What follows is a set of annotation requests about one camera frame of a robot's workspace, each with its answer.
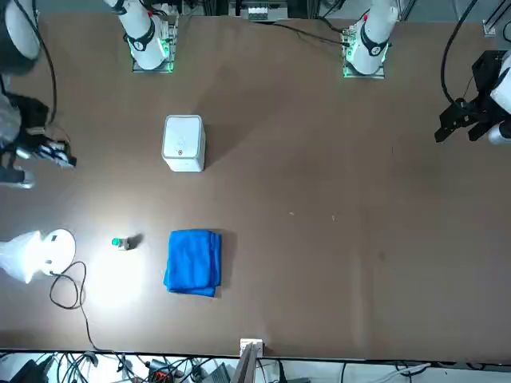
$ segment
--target white box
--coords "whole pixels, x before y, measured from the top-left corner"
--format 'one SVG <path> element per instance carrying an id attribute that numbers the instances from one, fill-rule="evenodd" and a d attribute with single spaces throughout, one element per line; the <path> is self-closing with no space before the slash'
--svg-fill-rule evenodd
<path id="1" fill-rule="evenodd" d="M 205 152 L 200 116 L 167 116 L 161 156 L 174 172 L 202 172 Z"/>

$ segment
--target brown table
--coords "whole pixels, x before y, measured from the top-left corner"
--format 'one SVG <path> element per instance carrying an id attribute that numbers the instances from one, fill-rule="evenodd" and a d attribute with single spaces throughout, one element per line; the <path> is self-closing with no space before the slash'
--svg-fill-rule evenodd
<path id="1" fill-rule="evenodd" d="M 399 26 L 387 79 L 364 81 L 342 78 L 337 46 L 194 17 L 180 25 L 176 72 L 146 76 L 130 72 L 113 15 L 45 16 L 78 166 L 26 163 L 38 185 L 0 191 L 2 239 L 74 233 L 104 348 L 235 355 L 251 337 L 281 357 L 509 362 L 511 151 L 464 132 L 434 143 L 453 27 Z M 489 45 L 480 26 L 461 30 L 454 96 Z M 44 60 L 15 88 L 50 101 Z M 164 119 L 189 113 L 205 121 L 207 167 L 176 174 L 161 159 Z M 190 227 L 224 234 L 214 299 L 162 285 L 168 234 Z M 139 250 L 112 250 L 113 236 L 139 232 Z M 90 347 L 79 310 L 50 303 L 50 283 L 0 274 L 1 346 Z M 56 295 L 70 302 L 73 289 Z"/>

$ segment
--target folded blue towel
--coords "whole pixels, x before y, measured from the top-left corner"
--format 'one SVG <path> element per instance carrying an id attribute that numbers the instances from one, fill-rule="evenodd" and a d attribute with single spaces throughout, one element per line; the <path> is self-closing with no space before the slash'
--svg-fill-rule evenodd
<path id="1" fill-rule="evenodd" d="M 170 233 L 163 281 L 167 291 L 215 296 L 221 276 L 220 250 L 220 234 L 212 231 L 179 230 Z"/>

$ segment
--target wire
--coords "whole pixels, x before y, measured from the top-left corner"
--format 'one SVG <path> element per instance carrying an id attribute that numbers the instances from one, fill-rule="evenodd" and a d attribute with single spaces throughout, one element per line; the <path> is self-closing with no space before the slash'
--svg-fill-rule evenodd
<path id="1" fill-rule="evenodd" d="M 465 92 L 463 92 L 463 96 L 461 98 L 465 99 L 465 96 L 466 96 L 467 92 L 469 91 L 470 84 L 472 84 L 472 80 L 473 80 L 473 75 L 470 77 L 469 82 L 467 82 Z"/>
<path id="2" fill-rule="evenodd" d="M 502 28 L 502 37 L 504 38 L 504 40 L 506 40 L 507 42 L 511 42 L 511 39 L 509 39 L 506 35 L 505 35 L 505 29 L 508 27 L 509 23 L 511 23 L 511 21 L 508 21 L 505 23 L 504 25 L 504 28 Z"/>
<path id="3" fill-rule="evenodd" d="M 427 368 L 427 367 L 430 367 L 430 366 L 431 366 L 431 363 L 425 363 L 423 365 L 415 365 L 413 367 L 406 367 L 405 369 L 400 369 L 398 371 L 394 371 L 392 373 L 388 373 L 387 375 L 385 375 L 383 377 L 380 377 L 380 378 L 372 381 L 371 383 L 386 383 L 387 381 L 397 377 L 398 375 L 403 375 L 404 373 L 407 373 L 407 372 L 410 372 L 410 374 L 413 374 L 415 372 L 415 370 L 419 370 L 420 371 L 420 370 L 424 369 L 425 367 Z"/>
<path id="4" fill-rule="evenodd" d="M 137 359 L 141 361 L 143 365 L 145 365 L 144 359 L 142 359 L 139 355 L 135 355 L 135 357 L 137 357 Z"/>
<path id="5" fill-rule="evenodd" d="M 38 357 L 36 360 L 35 360 L 35 363 L 37 364 L 43 357 L 45 357 L 46 355 L 49 355 L 51 353 L 43 353 L 40 357 Z"/>
<path id="6" fill-rule="evenodd" d="M 66 274 L 72 267 L 74 267 L 76 265 L 82 265 L 83 266 L 83 279 L 81 280 L 81 283 L 80 283 L 80 289 L 78 289 L 78 283 L 73 278 L 71 278 L 70 276 L 68 276 Z M 67 266 L 66 269 L 64 271 L 62 271 L 60 274 L 57 274 L 57 273 L 51 273 L 51 274 L 55 277 L 55 279 L 54 279 L 54 281 L 52 282 L 52 284 L 50 286 L 50 301 L 54 305 L 56 305 L 56 306 L 58 306 L 58 307 L 60 307 L 60 308 L 62 308 L 64 310 L 76 310 L 76 309 L 80 309 L 81 313 L 83 314 L 83 318 L 85 319 L 85 329 L 87 331 L 87 339 L 89 340 L 89 343 L 94 348 L 94 350 L 97 351 L 97 352 L 100 352 L 100 353 L 112 353 L 117 358 L 117 360 L 120 363 L 121 368 L 126 371 L 128 376 L 129 376 L 129 374 L 131 374 L 135 378 L 140 379 L 142 381 L 142 378 L 137 376 L 125 364 L 125 357 L 124 356 L 120 357 L 118 355 L 118 353 L 116 353 L 112 349 L 100 349 L 93 342 L 93 339 L 92 339 L 92 337 L 90 335 L 89 319 L 87 318 L 87 314 L 85 313 L 85 310 L 83 308 L 83 303 L 84 303 L 83 290 L 84 290 L 84 286 L 85 286 L 85 280 L 87 278 L 87 266 L 82 261 L 75 261 L 75 262 L 71 263 L 69 266 Z M 74 287 L 74 290 L 75 290 L 76 298 L 74 300 L 74 303 L 72 305 L 70 305 L 70 306 L 63 305 L 60 302 L 57 302 L 57 301 L 55 301 L 55 299 L 53 299 L 53 289 L 57 285 L 57 282 L 61 280 L 61 278 L 69 280 L 73 284 L 73 287 Z"/>
<path id="7" fill-rule="evenodd" d="M 339 376 L 339 383 L 344 383 L 344 372 L 346 371 L 347 365 L 348 365 L 347 363 L 343 364 L 343 369 L 341 369 L 341 374 Z"/>
<path id="8" fill-rule="evenodd" d="M 192 370 L 191 370 L 189 373 L 187 373 L 186 375 L 184 375 L 184 376 L 181 378 L 181 381 L 186 381 L 186 380 L 190 377 L 190 375 L 192 375 L 192 374 L 193 374 L 193 370 L 194 370 L 194 369 L 198 369 L 198 368 L 200 368 L 202 365 L 204 365 L 204 364 L 208 363 L 208 362 L 209 362 L 209 361 L 211 361 L 212 359 L 213 359 L 213 358 L 212 358 L 212 357 L 210 357 L 210 358 L 206 359 L 205 361 L 202 361 L 202 362 L 201 362 L 201 363 L 199 363 L 198 365 L 194 365 L 194 366 L 192 367 Z"/>
<path id="9" fill-rule="evenodd" d="M 168 371 L 166 375 L 164 375 L 163 377 L 161 377 L 160 379 L 158 379 L 156 381 L 156 383 L 159 383 L 159 382 L 162 382 L 162 381 L 166 381 L 168 377 L 170 377 L 172 375 L 172 373 L 174 371 L 177 370 L 177 368 L 182 365 L 183 363 L 185 363 L 186 361 L 189 361 L 191 360 L 191 358 L 189 357 L 186 357 L 185 359 L 180 359 L 179 361 L 174 361 L 172 364 L 170 365 L 166 365 L 165 367 L 162 367 L 160 369 L 157 369 L 156 371 L 153 372 L 154 373 L 159 373 L 159 372 L 162 372 L 162 371 Z M 149 377 L 147 377 L 146 379 L 144 379 L 141 383 L 145 383 L 146 381 L 149 380 Z"/>
<path id="10" fill-rule="evenodd" d="M 335 7 L 338 7 L 337 10 L 340 10 L 341 8 L 343 8 L 343 5 L 344 3 L 346 2 L 346 0 L 337 0 L 337 2 L 335 2 L 334 4 L 332 4 L 332 6 L 328 9 L 328 11 L 323 15 L 323 17 L 325 18 L 326 16 L 328 16 L 330 14 L 330 12 L 332 10 L 334 10 Z"/>
<path id="11" fill-rule="evenodd" d="M 396 368 L 396 371 L 398 371 L 402 377 L 408 377 L 408 382 L 409 383 L 412 383 L 412 377 L 414 377 L 415 375 L 419 375 L 421 373 L 424 373 L 424 371 L 427 370 L 428 367 L 423 367 L 422 369 L 420 370 L 417 370 L 417 371 L 414 371 L 414 372 L 408 372 L 408 373 L 404 373 L 402 372 L 400 369 L 399 369 L 399 363 L 401 363 L 402 365 L 404 365 L 406 368 L 408 368 L 408 365 L 406 364 L 405 361 L 400 361 L 398 363 L 396 363 L 394 365 L 394 367 Z"/>
<path id="12" fill-rule="evenodd" d="M 41 44 L 42 50 L 44 50 L 46 55 L 46 60 L 48 61 L 48 66 L 50 68 L 50 75 L 51 75 L 51 86 L 52 86 L 52 93 L 53 93 L 53 106 L 50 114 L 50 119 L 48 121 L 47 125 L 51 125 L 55 121 L 55 114 L 57 114 L 57 78 L 55 76 L 55 68 L 53 67 L 53 61 L 50 56 L 50 52 L 48 51 L 48 48 L 46 47 L 46 44 L 44 40 L 41 37 L 41 34 L 39 33 L 38 28 L 34 25 L 32 20 L 30 19 L 30 16 L 25 11 L 25 8 L 19 3 L 19 0 L 14 0 L 14 3 L 16 6 L 18 6 L 19 10 L 22 12 L 23 16 L 27 20 L 27 22 L 30 25 L 30 28 L 32 28 L 32 31 L 35 33 L 36 37 L 39 40 L 39 44 Z"/>
<path id="13" fill-rule="evenodd" d="M 260 359 L 257 359 L 257 364 L 259 365 L 259 368 L 261 369 L 261 373 L 263 373 L 264 383 L 268 383 L 268 381 L 266 380 L 266 373 L 264 373 L 264 368 L 263 368 L 263 365 L 261 364 Z"/>
<path id="14" fill-rule="evenodd" d="M 458 34 L 458 31 L 460 30 L 461 26 L 463 25 L 463 22 L 465 21 L 466 17 L 469 15 L 470 11 L 472 10 L 473 6 L 476 5 L 478 0 L 472 0 L 469 4 L 469 6 L 466 7 L 465 12 L 461 16 L 459 22 L 457 23 L 456 27 L 454 28 L 453 33 L 450 35 L 449 41 L 446 44 L 446 47 L 444 49 L 444 54 L 442 55 L 442 64 L 440 66 L 440 82 L 442 84 L 442 91 L 444 93 L 444 96 L 446 96 L 446 99 L 452 104 L 457 105 L 464 113 L 468 113 L 470 115 L 473 115 L 472 112 L 467 111 L 464 109 L 460 104 L 458 104 L 454 99 L 450 96 L 449 91 L 447 90 L 446 86 L 446 62 L 447 62 L 447 54 L 449 53 L 449 49 L 453 44 L 454 39 L 456 38 L 456 35 Z"/>
<path id="15" fill-rule="evenodd" d="M 511 8 L 511 3 L 508 4 L 508 6 L 506 8 L 504 8 L 504 10 L 502 11 L 501 14 L 499 14 L 498 18 L 495 19 L 495 21 L 493 22 L 493 24 L 491 26 L 488 27 L 488 30 L 491 30 L 498 22 L 499 20 L 502 18 L 502 16 L 505 15 L 505 13 L 509 10 L 509 8 Z"/>
<path id="16" fill-rule="evenodd" d="M 498 7 L 495 9 L 495 11 L 489 16 L 489 18 L 485 21 L 485 26 L 488 25 L 489 21 L 492 19 L 493 16 L 498 12 L 500 8 L 507 2 L 507 0 L 502 0 L 501 3 L 498 5 Z"/>
<path id="17" fill-rule="evenodd" d="M 342 46 L 349 46 L 349 44 L 347 42 L 331 40 L 330 38 L 324 38 L 322 36 L 318 36 L 317 34 L 311 34 L 310 32 L 306 32 L 305 30 L 299 30 L 298 28 L 295 28 L 293 26 L 286 26 L 284 24 L 277 24 L 277 23 L 273 23 L 273 24 L 269 24 L 269 25 L 271 25 L 271 26 L 279 26 L 279 27 L 285 28 L 287 30 L 293 30 L 295 32 L 298 32 L 299 34 L 303 34 L 304 36 L 309 36 L 310 38 L 317 38 L 318 40 L 320 40 L 322 42 L 330 42 L 332 44 L 337 44 L 337 45 L 342 45 Z"/>
<path id="18" fill-rule="evenodd" d="M 320 20 L 321 22 L 324 22 L 325 24 L 327 24 L 328 28 L 330 28 L 331 30 L 337 32 L 338 34 L 341 34 L 344 32 L 343 29 L 340 29 L 340 28 L 335 28 L 331 22 L 329 22 L 328 20 L 325 19 L 324 16 L 318 16 L 318 20 Z"/>

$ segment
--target small bottle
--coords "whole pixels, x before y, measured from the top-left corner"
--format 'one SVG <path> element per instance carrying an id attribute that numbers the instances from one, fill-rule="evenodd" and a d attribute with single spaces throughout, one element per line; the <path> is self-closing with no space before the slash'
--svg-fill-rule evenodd
<path id="1" fill-rule="evenodd" d="M 129 241 L 127 238 L 114 238 L 112 239 L 112 244 L 118 250 L 129 250 Z"/>

